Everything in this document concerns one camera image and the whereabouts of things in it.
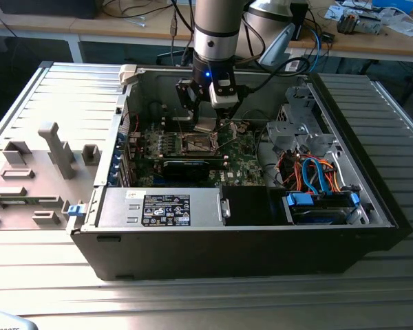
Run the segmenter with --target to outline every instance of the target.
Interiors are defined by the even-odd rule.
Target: connector
[[[176,11],[174,11],[173,18],[171,19],[170,35],[172,37],[178,35],[178,17],[176,16]]]

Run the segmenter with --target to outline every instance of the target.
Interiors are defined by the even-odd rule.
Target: electronic component
[[[292,192],[286,196],[288,220],[294,225],[342,225],[368,223],[365,212],[354,192],[309,195]]]
[[[209,163],[202,161],[171,160],[162,167],[162,176],[169,181],[203,182],[209,178]]]
[[[210,153],[211,147],[209,134],[188,134],[186,135],[188,153]]]
[[[333,41],[335,40],[335,35],[326,31],[323,31],[321,33],[321,41],[324,43],[328,43],[329,45],[333,44]]]
[[[381,20],[367,13],[358,14],[351,9],[345,9],[337,22],[339,33],[352,34],[353,32],[378,34],[381,30]]]

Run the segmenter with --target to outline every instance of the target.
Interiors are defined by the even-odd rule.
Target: warning label
[[[189,226],[190,195],[145,195],[143,226]]]

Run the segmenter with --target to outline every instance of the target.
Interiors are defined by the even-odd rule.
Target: metal bracket
[[[90,197],[87,207],[87,214],[84,220],[84,227],[95,227],[98,223],[101,210],[103,209],[103,200],[105,196],[105,187],[95,188]]]
[[[227,198],[220,201],[220,210],[222,211],[222,218],[226,219],[231,216],[231,209],[229,208],[229,200]]]

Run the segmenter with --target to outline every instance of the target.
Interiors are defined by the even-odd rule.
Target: blue tab
[[[71,205],[69,206],[69,209],[67,210],[67,215],[70,217],[84,217],[85,216],[85,205],[84,204],[79,204],[79,205]]]
[[[288,201],[288,205],[289,205],[289,206],[292,206],[292,205],[295,204],[295,200],[294,200],[294,197],[292,196],[292,194],[289,194],[289,195],[287,196],[286,200]]]
[[[294,192],[287,196],[286,200],[288,201],[288,205],[314,205],[314,201],[312,196],[309,194],[305,194],[304,192]]]
[[[355,192],[353,192],[352,194],[350,194],[350,198],[352,199],[353,204],[355,204],[355,206],[358,206],[358,205],[359,205],[359,197],[358,197],[358,195],[357,195]]]

